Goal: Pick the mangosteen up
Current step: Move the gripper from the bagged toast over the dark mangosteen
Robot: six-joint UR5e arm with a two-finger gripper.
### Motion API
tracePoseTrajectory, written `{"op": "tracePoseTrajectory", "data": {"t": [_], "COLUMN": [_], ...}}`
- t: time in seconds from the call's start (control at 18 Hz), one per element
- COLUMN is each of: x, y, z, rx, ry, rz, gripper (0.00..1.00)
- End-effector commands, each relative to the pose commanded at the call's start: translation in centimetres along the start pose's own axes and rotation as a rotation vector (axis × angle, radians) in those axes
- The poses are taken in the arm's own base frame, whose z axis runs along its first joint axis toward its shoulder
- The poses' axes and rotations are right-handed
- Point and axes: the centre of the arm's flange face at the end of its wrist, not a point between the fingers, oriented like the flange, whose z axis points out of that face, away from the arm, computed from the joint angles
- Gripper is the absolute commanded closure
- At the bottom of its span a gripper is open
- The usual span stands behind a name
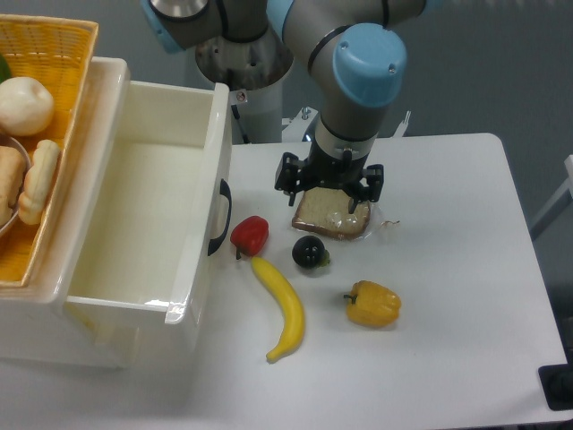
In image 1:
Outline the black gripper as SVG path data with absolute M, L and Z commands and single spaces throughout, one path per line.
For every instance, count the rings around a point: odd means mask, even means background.
M 289 206 L 295 204 L 303 189 L 314 187 L 346 187 L 349 213 L 354 213 L 360 203 L 378 202 L 384 185 L 384 166 L 366 165 L 374 141 L 374 136 L 349 141 L 332 133 L 316 133 L 304 162 L 294 153 L 283 153 L 274 188 L 288 197 Z

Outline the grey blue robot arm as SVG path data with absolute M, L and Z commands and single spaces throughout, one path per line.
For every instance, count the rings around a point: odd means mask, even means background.
M 262 90 L 293 63 L 306 67 L 324 104 L 306 159 L 282 158 L 276 188 L 294 199 L 339 189 L 354 210 L 377 202 L 382 165 L 366 160 L 407 54 L 393 27 L 428 13 L 433 1 L 144 1 L 149 26 L 169 53 L 193 49 L 201 73 L 231 90 Z

